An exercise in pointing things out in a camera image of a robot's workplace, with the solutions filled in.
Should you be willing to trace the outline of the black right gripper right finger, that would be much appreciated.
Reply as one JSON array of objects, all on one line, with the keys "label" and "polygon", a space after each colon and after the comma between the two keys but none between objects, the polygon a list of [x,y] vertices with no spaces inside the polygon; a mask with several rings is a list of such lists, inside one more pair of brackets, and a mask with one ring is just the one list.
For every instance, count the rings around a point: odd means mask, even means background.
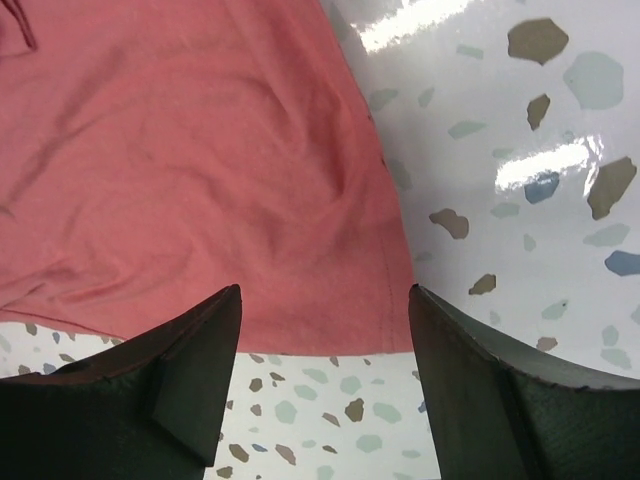
[{"label": "black right gripper right finger", "polygon": [[409,320],[442,478],[638,478],[638,380],[539,351],[420,285]]}]

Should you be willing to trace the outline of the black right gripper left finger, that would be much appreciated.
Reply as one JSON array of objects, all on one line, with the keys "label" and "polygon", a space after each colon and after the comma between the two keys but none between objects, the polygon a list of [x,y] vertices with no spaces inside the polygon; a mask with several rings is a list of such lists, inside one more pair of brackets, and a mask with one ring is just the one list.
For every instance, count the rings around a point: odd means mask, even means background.
[{"label": "black right gripper left finger", "polygon": [[1,382],[5,479],[200,479],[215,462],[240,288],[50,374]]}]

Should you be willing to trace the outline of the salmon pink t shirt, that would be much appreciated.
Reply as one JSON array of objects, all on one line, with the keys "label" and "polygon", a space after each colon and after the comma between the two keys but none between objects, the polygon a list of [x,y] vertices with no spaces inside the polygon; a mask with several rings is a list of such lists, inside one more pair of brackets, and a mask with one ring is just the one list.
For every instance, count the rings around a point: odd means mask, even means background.
[{"label": "salmon pink t shirt", "polygon": [[411,260],[316,1],[1,5],[1,317],[130,338],[222,288],[240,349],[411,348]]}]

